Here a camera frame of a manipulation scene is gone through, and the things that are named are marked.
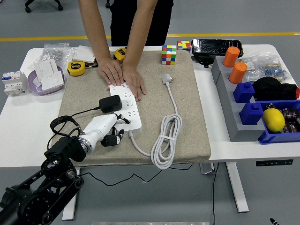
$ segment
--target power strip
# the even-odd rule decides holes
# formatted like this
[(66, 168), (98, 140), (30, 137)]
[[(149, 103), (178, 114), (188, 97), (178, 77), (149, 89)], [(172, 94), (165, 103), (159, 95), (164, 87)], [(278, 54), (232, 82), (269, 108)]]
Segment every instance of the power strip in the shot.
[(141, 132), (142, 122), (139, 111), (137, 109), (135, 97), (131, 92), (128, 84), (124, 82), (121, 86), (109, 86), (111, 96), (119, 95), (122, 102), (122, 109), (115, 111), (115, 114), (122, 114), (124, 118), (130, 121), (130, 124), (123, 123), (123, 121), (117, 122), (117, 130), (123, 129), (125, 133), (128, 131)]

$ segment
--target lemon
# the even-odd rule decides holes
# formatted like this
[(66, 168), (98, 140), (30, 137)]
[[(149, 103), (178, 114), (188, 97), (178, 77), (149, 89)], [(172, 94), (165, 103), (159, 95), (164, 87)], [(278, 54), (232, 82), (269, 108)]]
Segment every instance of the lemon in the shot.
[(262, 116), (269, 131), (280, 132), (285, 127), (285, 118), (278, 109), (267, 109)]

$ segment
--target orange cup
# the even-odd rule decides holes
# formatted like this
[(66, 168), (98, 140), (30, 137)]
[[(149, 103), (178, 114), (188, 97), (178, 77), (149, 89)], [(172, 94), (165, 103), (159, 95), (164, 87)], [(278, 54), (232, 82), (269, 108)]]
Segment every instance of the orange cup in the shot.
[(234, 84), (242, 82), (242, 79), (248, 69), (248, 66), (244, 62), (237, 62), (234, 64), (232, 72), (229, 76), (229, 81)]
[(227, 49), (224, 61), (223, 61), (223, 65), (226, 67), (233, 67), (236, 60), (238, 59), (240, 50), (237, 47), (229, 47)]

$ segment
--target white robotic hand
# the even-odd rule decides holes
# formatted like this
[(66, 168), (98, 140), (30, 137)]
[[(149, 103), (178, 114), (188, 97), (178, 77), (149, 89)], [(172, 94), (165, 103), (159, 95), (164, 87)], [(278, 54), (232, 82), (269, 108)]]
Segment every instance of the white robotic hand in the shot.
[(83, 130), (83, 135), (78, 137), (81, 146), (84, 148), (86, 155), (89, 155), (95, 149), (96, 143), (101, 142), (104, 147), (114, 146), (120, 143), (124, 130), (120, 130), (116, 134), (115, 124), (118, 119), (124, 120), (127, 124), (130, 122), (123, 118), (122, 115), (109, 114), (103, 116), (96, 116)]

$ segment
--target hand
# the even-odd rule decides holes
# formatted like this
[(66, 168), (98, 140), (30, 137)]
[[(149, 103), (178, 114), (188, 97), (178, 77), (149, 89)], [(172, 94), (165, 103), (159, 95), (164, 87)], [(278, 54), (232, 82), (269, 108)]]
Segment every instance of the hand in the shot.
[(118, 61), (104, 58), (98, 64), (98, 71), (108, 84), (121, 86), (124, 83), (123, 72)]
[(141, 93), (143, 93), (144, 95), (146, 94), (146, 87), (143, 83), (141, 75), (137, 72), (137, 70), (134, 67), (125, 67), (123, 65), (122, 71), (124, 80), (127, 82), (130, 90), (135, 96), (135, 101), (141, 101)]

